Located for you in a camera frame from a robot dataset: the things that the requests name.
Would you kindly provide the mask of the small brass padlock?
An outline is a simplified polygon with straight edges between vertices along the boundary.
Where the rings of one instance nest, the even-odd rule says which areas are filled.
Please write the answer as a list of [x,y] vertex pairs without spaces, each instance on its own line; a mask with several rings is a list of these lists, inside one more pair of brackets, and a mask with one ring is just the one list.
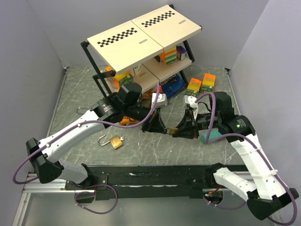
[[173,135],[178,130],[178,128],[167,128],[166,130],[169,135]]

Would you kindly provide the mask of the large brass padlock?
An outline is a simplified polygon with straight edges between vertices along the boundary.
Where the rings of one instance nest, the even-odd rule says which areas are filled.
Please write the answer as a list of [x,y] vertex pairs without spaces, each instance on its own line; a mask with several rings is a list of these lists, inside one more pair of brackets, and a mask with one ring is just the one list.
[[97,144],[99,146],[105,146],[107,144],[111,144],[114,149],[118,149],[121,146],[123,146],[123,141],[124,141],[124,136],[113,136],[109,141],[105,143],[101,143],[101,140],[105,137],[106,135],[102,135],[101,137],[98,138]]

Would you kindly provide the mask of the brass padlock with key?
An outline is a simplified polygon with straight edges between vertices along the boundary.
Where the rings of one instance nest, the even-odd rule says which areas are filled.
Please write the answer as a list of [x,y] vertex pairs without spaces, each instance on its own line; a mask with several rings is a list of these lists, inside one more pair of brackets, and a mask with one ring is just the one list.
[[76,109],[76,113],[80,115],[84,115],[87,111],[90,111],[91,108],[85,108],[85,107],[78,107]]

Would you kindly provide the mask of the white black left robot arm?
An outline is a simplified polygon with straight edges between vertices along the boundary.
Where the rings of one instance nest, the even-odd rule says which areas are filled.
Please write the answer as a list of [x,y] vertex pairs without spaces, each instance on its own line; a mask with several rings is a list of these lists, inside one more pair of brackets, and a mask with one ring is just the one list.
[[141,91],[139,84],[129,82],[118,92],[97,101],[59,132],[40,141],[34,138],[28,140],[26,148],[39,181],[46,184],[55,179],[65,179],[75,182],[82,189],[90,188],[93,177],[89,175],[87,167],[65,161],[63,156],[75,145],[109,126],[122,128],[120,122],[124,116],[138,120],[136,125],[128,126],[130,129],[145,123],[154,112],[161,94],[158,91],[153,93],[151,108],[143,109],[138,105]]

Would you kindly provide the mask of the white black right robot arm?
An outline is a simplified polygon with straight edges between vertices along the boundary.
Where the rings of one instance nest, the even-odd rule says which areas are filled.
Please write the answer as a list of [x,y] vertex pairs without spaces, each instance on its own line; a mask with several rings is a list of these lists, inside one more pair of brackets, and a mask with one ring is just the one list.
[[235,114],[232,99],[226,92],[209,92],[211,110],[199,114],[200,98],[184,96],[185,114],[177,126],[173,137],[194,139],[200,130],[206,130],[205,143],[212,144],[227,139],[243,160],[252,182],[230,171],[221,163],[208,168],[205,177],[209,187],[223,186],[242,198],[251,213],[259,220],[270,218],[288,204],[293,205],[293,216],[285,225],[290,226],[297,218],[296,199],[299,197],[294,188],[289,188],[272,167],[254,127],[247,117]]

